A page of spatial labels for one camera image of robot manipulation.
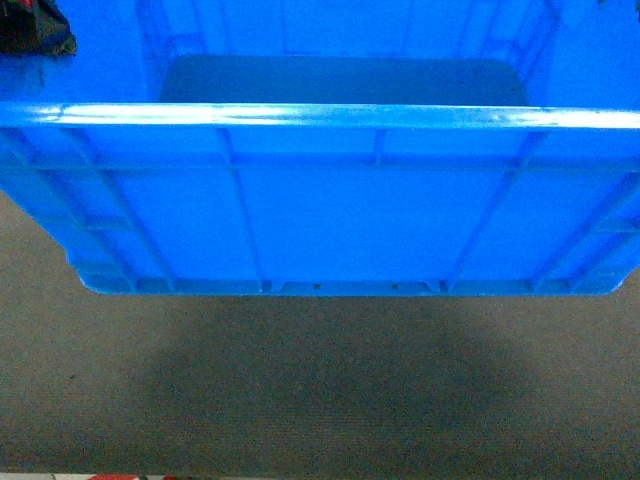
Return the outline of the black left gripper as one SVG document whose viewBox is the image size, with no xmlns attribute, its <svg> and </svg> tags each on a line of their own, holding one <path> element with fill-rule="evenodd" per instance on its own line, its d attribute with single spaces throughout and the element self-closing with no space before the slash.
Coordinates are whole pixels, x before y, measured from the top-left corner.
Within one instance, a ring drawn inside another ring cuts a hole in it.
<svg viewBox="0 0 640 480">
<path fill-rule="evenodd" d="M 55 1 L 1 2 L 1 53 L 75 55 L 77 40 Z"/>
</svg>

